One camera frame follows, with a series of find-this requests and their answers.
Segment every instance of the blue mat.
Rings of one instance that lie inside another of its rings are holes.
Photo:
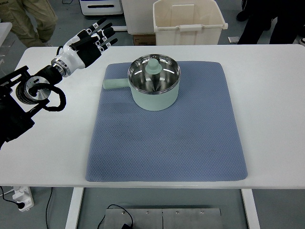
[[[105,79],[127,77],[130,64],[109,65]],[[178,64],[178,98],[162,111],[141,109],[130,88],[102,89],[86,180],[233,181],[247,177],[221,65]]]

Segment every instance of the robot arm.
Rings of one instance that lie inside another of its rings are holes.
[[[33,127],[31,119],[38,111],[61,111],[66,105],[64,92],[56,87],[63,77],[70,76],[75,70],[83,69],[95,62],[101,54],[117,42],[112,37],[115,32],[112,23],[100,30],[98,27],[106,21],[100,19],[89,28],[80,31],[68,40],[60,53],[48,65],[34,75],[30,75],[24,66],[0,79],[0,148],[4,142],[11,141]],[[12,87],[16,88],[17,98],[24,104],[36,104],[34,108],[25,112],[10,95]],[[60,97],[60,105],[47,107],[51,92]]]

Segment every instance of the metal plate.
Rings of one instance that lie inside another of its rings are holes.
[[[222,229],[219,208],[163,209],[163,229]]]
[[[133,218],[133,229],[222,229],[219,208],[126,209]],[[131,225],[122,209],[107,209],[104,229]]]
[[[162,209],[126,209],[133,218],[133,229],[162,229]],[[130,216],[123,209],[107,209],[104,229],[121,229],[131,225]]]

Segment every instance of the mint green pot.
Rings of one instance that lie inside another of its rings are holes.
[[[180,67],[172,58],[150,54],[135,60],[128,78],[104,80],[104,89],[130,87],[135,103],[148,111],[160,111],[177,99]]]

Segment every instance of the plastic storage bin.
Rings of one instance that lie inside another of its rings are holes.
[[[80,6],[85,16],[123,13],[121,0],[80,0]]]
[[[218,44],[228,28],[214,0],[159,0],[152,13],[156,45]]]

